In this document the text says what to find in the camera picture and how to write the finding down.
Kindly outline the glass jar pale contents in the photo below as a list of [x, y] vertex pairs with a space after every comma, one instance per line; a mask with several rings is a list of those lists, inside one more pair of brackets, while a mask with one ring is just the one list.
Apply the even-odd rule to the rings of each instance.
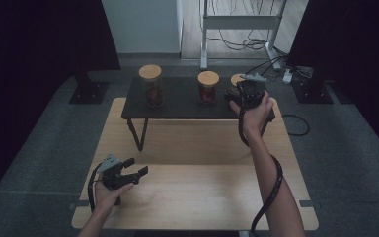
[[231, 81], [231, 84], [232, 84], [231, 91], [234, 92], [234, 93], [238, 93], [237, 83], [241, 82], [241, 81], [244, 81], [244, 78], [242, 78], [241, 74], [234, 74], [231, 77], [230, 81]]

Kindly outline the white partition panel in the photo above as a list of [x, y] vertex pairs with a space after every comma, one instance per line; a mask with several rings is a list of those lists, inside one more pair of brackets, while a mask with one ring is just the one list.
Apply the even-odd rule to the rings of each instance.
[[117, 53], [179, 54], [183, 0], [102, 0]]

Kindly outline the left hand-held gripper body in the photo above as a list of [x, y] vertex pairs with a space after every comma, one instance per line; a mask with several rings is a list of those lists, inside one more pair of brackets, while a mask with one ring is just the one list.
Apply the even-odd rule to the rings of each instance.
[[101, 180], [106, 188], [109, 190], [117, 190], [127, 184], [137, 185], [135, 177], [137, 173], [124, 175], [122, 170], [122, 162], [113, 154], [109, 154], [100, 166], [97, 168], [97, 173], [101, 174]]

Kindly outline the black stand base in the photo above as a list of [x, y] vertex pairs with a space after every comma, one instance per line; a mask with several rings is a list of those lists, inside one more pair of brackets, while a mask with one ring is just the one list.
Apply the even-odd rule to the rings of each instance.
[[109, 82], [94, 82], [86, 71], [76, 72], [77, 87], [69, 103], [75, 105], [99, 105], [109, 88]]
[[296, 98], [301, 104], [332, 104], [333, 100], [325, 87], [322, 70], [311, 67], [295, 67], [296, 80], [291, 81]]

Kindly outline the wooden cylinder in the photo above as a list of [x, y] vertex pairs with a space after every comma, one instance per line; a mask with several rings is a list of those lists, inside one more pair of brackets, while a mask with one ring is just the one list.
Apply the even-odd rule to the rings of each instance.
[[216, 98], [216, 86], [219, 76], [213, 71], [203, 71], [198, 74], [198, 94], [202, 103], [211, 104]]

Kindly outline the person's right hand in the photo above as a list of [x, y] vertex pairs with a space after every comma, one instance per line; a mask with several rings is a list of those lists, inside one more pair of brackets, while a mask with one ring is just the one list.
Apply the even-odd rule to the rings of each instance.
[[243, 114], [243, 133], [252, 145], [255, 140], [261, 140], [261, 132], [273, 107], [273, 100], [269, 93], [264, 91], [261, 103], [253, 109], [246, 110]]

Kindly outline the black shelf riser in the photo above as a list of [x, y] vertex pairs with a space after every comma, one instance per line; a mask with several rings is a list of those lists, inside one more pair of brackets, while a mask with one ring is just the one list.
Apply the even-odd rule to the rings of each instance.
[[216, 86], [216, 98], [211, 104], [199, 99], [198, 82], [194, 78], [162, 79], [164, 102], [160, 107], [147, 104], [142, 80], [134, 78], [131, 82], [121, 117], [134, 138], [139, 151], [143, 150], [148, 120], [150, 119], [237, 119], [241, 140], [248, 144], [242, 131], [243, 119], [240, 113], [230, 110], [224, 93], [231, 91], [232, 84], [225, 78]]

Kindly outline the tall glass jar wooden lid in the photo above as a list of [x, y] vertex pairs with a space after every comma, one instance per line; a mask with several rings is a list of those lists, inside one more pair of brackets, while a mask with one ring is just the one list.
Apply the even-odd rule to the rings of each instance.
[[150, 107], [160, 107], [164, 102], [162, 69], [156, 64], [148, 64], [139, 69], [142, 86], [147, 104]]

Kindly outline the person's left hand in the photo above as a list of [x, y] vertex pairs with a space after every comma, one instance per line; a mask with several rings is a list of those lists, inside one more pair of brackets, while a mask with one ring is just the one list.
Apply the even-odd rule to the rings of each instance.
[[117, 190], [109, 190], [104, 186], [102, 181], [97, 181], [95, 183], [95, 211], [97, 213], [110, 214], [116, 200], [133, 187], [133, 184], [127, 184]]

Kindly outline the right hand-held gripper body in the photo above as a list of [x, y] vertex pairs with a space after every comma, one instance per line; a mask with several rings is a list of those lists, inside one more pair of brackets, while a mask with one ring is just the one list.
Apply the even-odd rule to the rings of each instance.
[[262, 102], [265, 82], [242, 78], [236, 83], [238, 92], [236, 103], [243, 109], [254, 109]]

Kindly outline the dark curtain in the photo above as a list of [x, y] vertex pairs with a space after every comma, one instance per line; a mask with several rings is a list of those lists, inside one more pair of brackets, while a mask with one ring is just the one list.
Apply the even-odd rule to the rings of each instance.
[[379, 136], [379, 0], [309, 0], [287, 64], [334, 80]]
[[118, 68], [103, 0], [0, 0], [0, 181], [66, 79]]

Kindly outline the white metal stand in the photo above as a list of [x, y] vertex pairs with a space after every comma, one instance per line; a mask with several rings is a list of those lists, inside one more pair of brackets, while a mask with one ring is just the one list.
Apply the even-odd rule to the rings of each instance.
[[274, 48], [276, 36], [282, 21], [287, 0], [281, 0], [278, 12], [273, 15], [209, 15], [209, 0], [203, 0], [201, 9], [201, 48], [200, 48], [200, 68], [208, 68], [207, 56], [207, 32], [209, 30], [267, 30], [270, 32], [269, 38], [265, 41], [265, 52], [272, 62], [275, 71], [280, 71], [282, 66], [279, 62], [280, 56]]

